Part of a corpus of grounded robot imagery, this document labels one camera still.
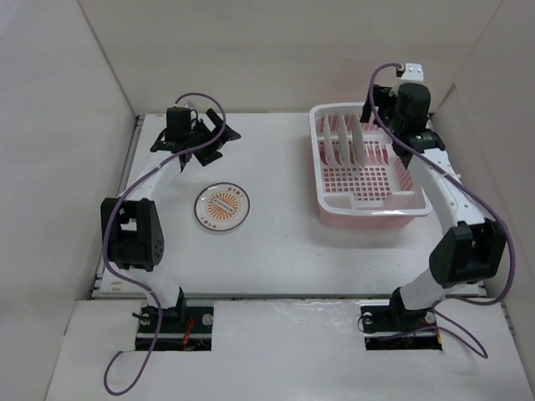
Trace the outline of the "plate with green red rim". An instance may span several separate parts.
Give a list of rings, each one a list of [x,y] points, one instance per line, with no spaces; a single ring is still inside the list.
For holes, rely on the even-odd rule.
[[[340,114],[338,117],[338,137],[341,161],[344,165],[348,165],[350,163],[349,142],[343,114]]]

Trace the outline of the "pink white dish rack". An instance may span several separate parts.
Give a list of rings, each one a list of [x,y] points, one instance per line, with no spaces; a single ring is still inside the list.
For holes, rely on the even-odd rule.
[[[407,226],[432,212],[431,203],[395,154],[391,138],[375,123],[361,124],[365,166],[355,163],[352,130],[362,103],[321,104],[309,113],[318,218],[326,226],[346,229],[390,229]],[[338,117],[344,115],[350,163],[340,157]],[[329,121],[335,164],[327,165],[324,121]]]

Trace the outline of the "plate with cloud outline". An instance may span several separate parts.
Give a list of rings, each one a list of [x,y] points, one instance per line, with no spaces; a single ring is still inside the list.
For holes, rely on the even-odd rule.
[[[333,143],[330,135],[329,121],[327,119],[324,121],[323,134],[326,164],[334,166],[336,159],[334,156]]]

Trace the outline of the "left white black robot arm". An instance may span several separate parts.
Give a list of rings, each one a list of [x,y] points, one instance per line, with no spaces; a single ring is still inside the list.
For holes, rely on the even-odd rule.
[[[166,240],[157,205],[191,159],[207,166],[221,159],[226,142],[240,137],[221,110],[208,109],[200,116],[195,109],[175,105],[166,111],[166,126],[151,145],[140,175],[121,195],[101,203],[105,268],[137,286],[147,298],[149,316],[168,331],[182,329],[187,312],[184,292],[161,266]]]

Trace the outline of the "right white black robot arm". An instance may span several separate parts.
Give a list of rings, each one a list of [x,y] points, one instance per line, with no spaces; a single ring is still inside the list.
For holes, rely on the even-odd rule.
[[[454,291],[497,274],[506,231],[461,189],[441,137],[427,125],[431,93],[423,84],[397,89],[371,85],[362,121],[374,119],[393,141],[393,150],[427,195],[441,224],[442,238],[427,269],[398,287],[385,306],[361,309],[366,333],[412,332],[427,313]]]

